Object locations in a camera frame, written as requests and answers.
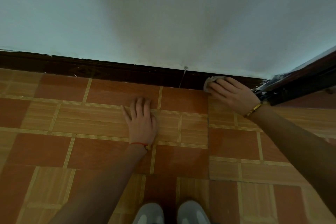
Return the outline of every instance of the tiled floor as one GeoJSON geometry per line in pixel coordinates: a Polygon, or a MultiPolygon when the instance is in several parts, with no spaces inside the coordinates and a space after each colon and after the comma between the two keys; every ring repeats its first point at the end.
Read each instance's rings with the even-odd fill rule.
{"type": "MultiPolygon", "coordinates": [[[[127,147],[120,105],[138,95],[152,99],[159,129],[110,223],[130,223],[152,200],[173,222],[176,204],[190,197],[216,223],[336,223],[256,125],[201,91],[5,69],[0,222],[47,223],[127,147]]],[[[336,144],[336,110],[274,109],[336,144]]]]}

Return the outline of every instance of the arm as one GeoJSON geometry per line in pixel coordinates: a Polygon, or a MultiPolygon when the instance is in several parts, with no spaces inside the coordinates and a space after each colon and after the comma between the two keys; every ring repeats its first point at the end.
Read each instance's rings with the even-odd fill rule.
{"type": "MultiPolygon", "coordinates": [[[[249,88],[233,78],[218,79],[209,87],[214,97],[242,116],[260,102],[249,88]]],[[[248,118],[271,138],[336,216],[336,147],[284,119],[266,105],[248,118]]]]}
{"type": "Polygon", "coordinates": [[[147,153],[140,142],[151,144],[156,135],[156,119],[150,113],[150,100],[132,102],[131,117],[123,107],[129,127],[130,145],[109,168],[95,177],[82,191],[67,202],[50,224],[107,223],[137,163],[147,153]]]}

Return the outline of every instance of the shoe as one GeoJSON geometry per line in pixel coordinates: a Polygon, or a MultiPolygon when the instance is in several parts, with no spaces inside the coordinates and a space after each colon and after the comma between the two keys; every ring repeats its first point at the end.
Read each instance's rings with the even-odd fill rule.
{"type": "Polygon", "coordinates": [[[210,224],[210,220],[199,203],[189,200],[179,207],[177,224],[210,224]]]}
{"type": "Polygon", "coordinates": [[[164,224],[163,210],[156,203],[140,207],[132,224],[164,224]]]}

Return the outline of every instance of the forearm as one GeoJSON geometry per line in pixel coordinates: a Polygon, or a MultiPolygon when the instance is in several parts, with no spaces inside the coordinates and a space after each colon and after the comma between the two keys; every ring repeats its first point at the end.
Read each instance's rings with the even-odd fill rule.
{"type": "Polygon", "coordinates": [[[250,120],[275,143],[336,214],[336,147],[262,106],[250,120]]]}
{"type": "Polygon", "coordinates": [[[64,205],[50,224],[107,223],[145,153],[142,145],[130,145],[116,162],[64,205]]]}

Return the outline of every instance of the white wall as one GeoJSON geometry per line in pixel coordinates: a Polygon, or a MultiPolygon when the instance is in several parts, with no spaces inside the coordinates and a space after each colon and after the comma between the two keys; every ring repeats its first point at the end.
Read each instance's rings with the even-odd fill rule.
{"type": "Polygon", "coordinates": [[[270,78],[336,46],[336,0],[0,0],[0,48],[270,78]]]}

